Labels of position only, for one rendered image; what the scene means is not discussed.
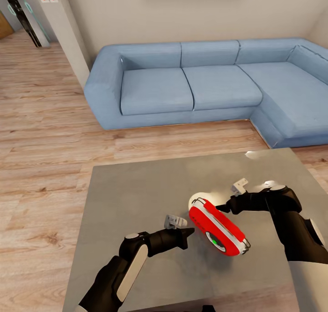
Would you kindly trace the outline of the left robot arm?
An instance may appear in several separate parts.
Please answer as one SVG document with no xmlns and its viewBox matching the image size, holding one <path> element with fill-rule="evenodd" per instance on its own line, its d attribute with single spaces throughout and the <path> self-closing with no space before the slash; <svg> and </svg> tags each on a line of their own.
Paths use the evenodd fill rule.
<svg viewBox="0 0 328 312">
<path fill-rule="evenodd" d="M 186 226 L 185 219 L 167 214 L 164 230 L 126 236 L 119 248 L 119 256 L 113 256 L 98 272 L 94 284 L 74 312 L 118 312 L 147 256 L 152 257 L 175 247 L 188 248 L 187 237 L 195 229 Z"/>
</svg>

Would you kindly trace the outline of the radio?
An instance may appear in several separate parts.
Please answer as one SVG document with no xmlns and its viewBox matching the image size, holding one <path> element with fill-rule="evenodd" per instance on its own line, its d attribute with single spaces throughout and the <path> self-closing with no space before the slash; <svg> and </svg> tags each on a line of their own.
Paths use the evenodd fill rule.
<svg viewBox="0 0 328 312">
<path fill-rule="evenodd" d="M 236 256 L 248 251 L 245 235 L 206 199 L 195 199 L 189 217 L 223 254 Z"/>
</svg>

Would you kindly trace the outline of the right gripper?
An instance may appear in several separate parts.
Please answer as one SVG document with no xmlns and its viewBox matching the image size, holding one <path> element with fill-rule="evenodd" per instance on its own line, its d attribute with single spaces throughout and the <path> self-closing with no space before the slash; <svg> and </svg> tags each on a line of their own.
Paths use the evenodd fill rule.
<svg viewBox="0 0 328 312">
<path fill-rule="evenodd" d="M 246 192 L 243 195 L 238 195 L 237 197 L 233 196 L 225 205 L 216 206 L 217 210 L 221 210 L 225 213 L 232 211 L 233 214 L 238 215 L 243 210 L 257 211 L 252 204 L 251 196 L 252 192 Z"/>
</svg>

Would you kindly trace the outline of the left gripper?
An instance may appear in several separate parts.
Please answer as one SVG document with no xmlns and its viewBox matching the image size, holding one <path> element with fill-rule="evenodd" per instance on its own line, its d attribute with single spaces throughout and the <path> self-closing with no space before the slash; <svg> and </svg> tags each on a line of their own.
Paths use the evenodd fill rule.
<svg viewBox="0 0 328 312">
<path fill-rule="evenodd" d="M 188 248 L 187 237 L 195 232 L 194 228 L 179 228 L 164 229 L 157 231 L 162 239 L 163 249 L 162 252 L 171 250 L 172 248 L 179 247 L 183 250 Z"/>
</svg>

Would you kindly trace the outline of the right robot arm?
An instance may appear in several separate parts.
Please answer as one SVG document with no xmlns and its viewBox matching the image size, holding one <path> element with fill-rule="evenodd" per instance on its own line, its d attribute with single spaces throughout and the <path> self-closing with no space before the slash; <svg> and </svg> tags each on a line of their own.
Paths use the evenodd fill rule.
<svg viewBox="0 0 328 312">
<path fill-rule="evenodd" d="M 245 178 L 233 184 L 235 195 L 216 209 L 236 215 L 269 211 L 285 246 L 300 312 L 328 312 L 328 251 L 317 225 L 299 214 L 302 205 L 291 188 L 279 185 L 249 193 L 243 188 L 247 184 Z"/>
</svg>

